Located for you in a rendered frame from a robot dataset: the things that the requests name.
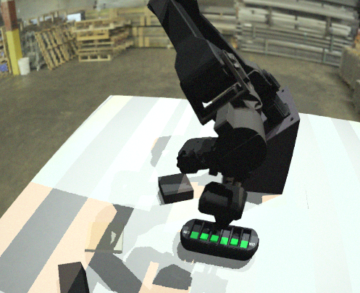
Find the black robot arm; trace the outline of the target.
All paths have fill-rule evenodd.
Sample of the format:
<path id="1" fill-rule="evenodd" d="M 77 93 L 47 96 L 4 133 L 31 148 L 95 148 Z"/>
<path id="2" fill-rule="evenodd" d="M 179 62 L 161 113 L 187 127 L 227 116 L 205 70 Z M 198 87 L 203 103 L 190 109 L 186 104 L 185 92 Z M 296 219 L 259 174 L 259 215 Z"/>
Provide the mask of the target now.
<path id="1" fill-rule="evenodd" d="M 200 123 L 213 120 L 218 135 L 188 139 L 177 156 L 180 172 L 209 169 L 208 175 L 217 176 L 217 158 L 235 173 L 257 169 L 267 156 L 261 111 L 270 128 L 290 115 L 288 104 L 276 93 L 280 84 L 234 49 L 200 13 L 197 0 L 149 0 L 147 7 L 175 48 L 183 93 Z M 202 102 L 211 103 L 204 107 Z"/>

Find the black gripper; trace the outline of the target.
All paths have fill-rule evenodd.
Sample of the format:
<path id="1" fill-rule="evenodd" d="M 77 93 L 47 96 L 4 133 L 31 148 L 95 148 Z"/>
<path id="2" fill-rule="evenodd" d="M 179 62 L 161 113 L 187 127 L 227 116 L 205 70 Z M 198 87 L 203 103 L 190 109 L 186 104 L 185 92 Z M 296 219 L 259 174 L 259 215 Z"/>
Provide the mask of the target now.
<path id="1" fill-rule="evenodd" d="M 241 187 L 251 172 L 235 173 L 218 161 L 218 172 L 227 179 L 225 184 L 210 182 L 205 185 L 198 199 L 198 211 L 214 216 L 217 228 L 224 230 L 234 220 L 242 218 L 248 193 Z"/>

